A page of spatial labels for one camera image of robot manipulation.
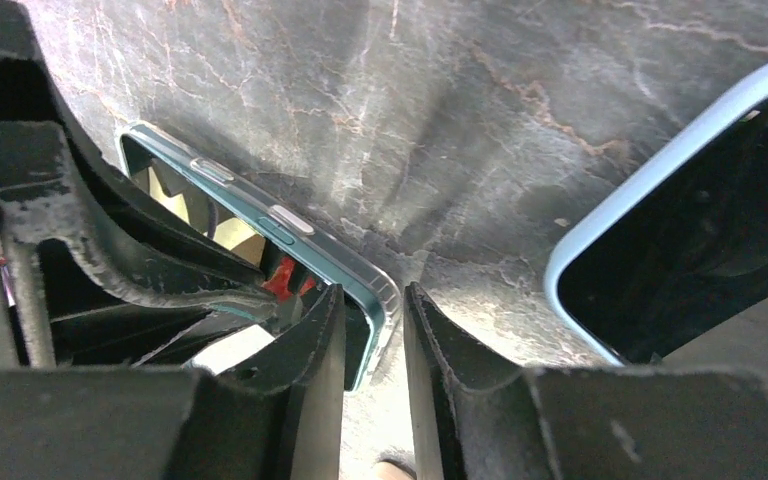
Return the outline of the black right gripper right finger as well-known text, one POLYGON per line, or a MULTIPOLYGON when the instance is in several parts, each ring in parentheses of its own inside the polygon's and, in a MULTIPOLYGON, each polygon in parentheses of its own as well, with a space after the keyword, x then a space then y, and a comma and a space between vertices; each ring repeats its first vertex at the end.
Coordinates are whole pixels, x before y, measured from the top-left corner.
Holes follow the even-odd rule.
POLYGON ((768 479, 768 383, 731 367, 523 367, 404 291, 421 479, 768 479))

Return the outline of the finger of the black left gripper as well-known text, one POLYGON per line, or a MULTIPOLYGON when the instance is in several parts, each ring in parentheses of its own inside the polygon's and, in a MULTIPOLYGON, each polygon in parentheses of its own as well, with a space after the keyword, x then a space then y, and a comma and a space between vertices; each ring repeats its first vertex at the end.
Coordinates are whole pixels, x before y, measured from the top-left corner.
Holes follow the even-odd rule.
POLYGON ((0 241, 19 366, 135 364, 259 319, 258 268, 150 198, 4 199, 0 241))
POLYGON ((110 165, 35 66, 0 66, 0 236, 18 302, 48 317, 45 278, 32 259, 52 243, 75 277, 61 302, 92 290, 152 310, 210 309, 268 318, 275 296, 260 270, 223 250, 110 165))

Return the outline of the light blue phone case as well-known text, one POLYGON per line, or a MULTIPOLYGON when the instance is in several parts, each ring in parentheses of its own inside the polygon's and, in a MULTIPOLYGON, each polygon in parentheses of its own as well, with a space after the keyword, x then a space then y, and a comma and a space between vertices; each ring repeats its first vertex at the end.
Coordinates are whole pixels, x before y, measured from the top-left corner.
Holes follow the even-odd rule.
MULTIPOLYGON (((577 334, 581 335, 588 345, 593 347, 595 351, 608 362, 615 365, 632 365, 632 363, 623 362, 618 357, 614 356, 606 347, 602 346, 595 338, 578 325, 562 308, 557 292, 557 283, 563 269, 610 226, 616 223, 623 214, 628 212, 645 195, 650 193, 673 174, 694 154, 698 153, 711 140, 723 133, 736 121, 746 117, 752 108, 767 100, 768 64, 738 81, 733 87, 707 107, 673 140, 647 160, 613 193, 606 197, 594 210, 586 215, 554 248, 550 255, 545 274, 545 290, 548 299, 555 312, 577 334)), ((699 339, 708 332, 682 347, 699 339)), ((665 361, 671 354, 675 353, 680 348, 652 363, 643 364, 656 364, 665 361)))

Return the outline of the black smartphone carried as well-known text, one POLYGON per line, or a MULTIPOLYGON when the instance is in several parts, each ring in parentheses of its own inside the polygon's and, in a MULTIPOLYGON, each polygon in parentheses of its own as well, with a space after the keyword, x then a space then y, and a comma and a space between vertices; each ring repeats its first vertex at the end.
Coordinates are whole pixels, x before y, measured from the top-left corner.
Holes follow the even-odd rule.
POLYGON ((626 363, 652 363, 768 298, 768 100, 560 275, 562 308, 626 363))

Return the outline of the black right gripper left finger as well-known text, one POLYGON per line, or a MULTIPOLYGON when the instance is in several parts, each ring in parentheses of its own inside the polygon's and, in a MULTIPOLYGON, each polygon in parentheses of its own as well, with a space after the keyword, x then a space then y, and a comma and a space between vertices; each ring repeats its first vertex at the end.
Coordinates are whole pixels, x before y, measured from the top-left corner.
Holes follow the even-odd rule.
POLYGON ((335 479, 344 394, 338 285, 219 375, 0 371, 0 479, 335 479))

